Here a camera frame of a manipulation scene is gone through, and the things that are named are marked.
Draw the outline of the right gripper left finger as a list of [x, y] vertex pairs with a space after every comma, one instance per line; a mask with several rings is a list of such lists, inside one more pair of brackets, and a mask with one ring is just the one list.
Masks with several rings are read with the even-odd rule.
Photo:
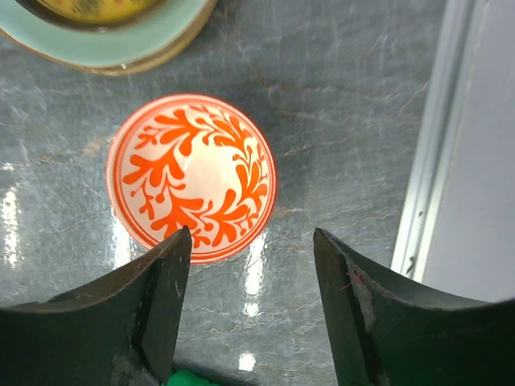
[[46, 302], [1, 309], [3, 385], [158, 385], [171, 377], [192, 236]]

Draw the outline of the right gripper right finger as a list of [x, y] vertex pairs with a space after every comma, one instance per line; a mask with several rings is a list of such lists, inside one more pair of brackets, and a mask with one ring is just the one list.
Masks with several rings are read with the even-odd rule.
[[313, 242], [338, 384], [513, 384], [513, 300], [432, 289], [321, 228]]

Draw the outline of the yellow patterned plate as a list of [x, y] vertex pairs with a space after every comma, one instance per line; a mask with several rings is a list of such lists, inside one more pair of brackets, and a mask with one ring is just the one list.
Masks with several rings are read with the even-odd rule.
[[141, 22], [167, 1], [17, 1], [37, 18], [74, 31], [101, 32]]

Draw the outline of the white red patterned bowl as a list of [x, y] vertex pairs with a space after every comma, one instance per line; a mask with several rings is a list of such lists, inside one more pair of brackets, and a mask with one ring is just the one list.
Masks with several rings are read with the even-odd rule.
[[278, 194], [274, 154], [240, 109], [199, 93], [135, 110], [106, 160], [113, 212], [144, 248], [187, 228], [192, 262], [222, 261], [265, 229]]

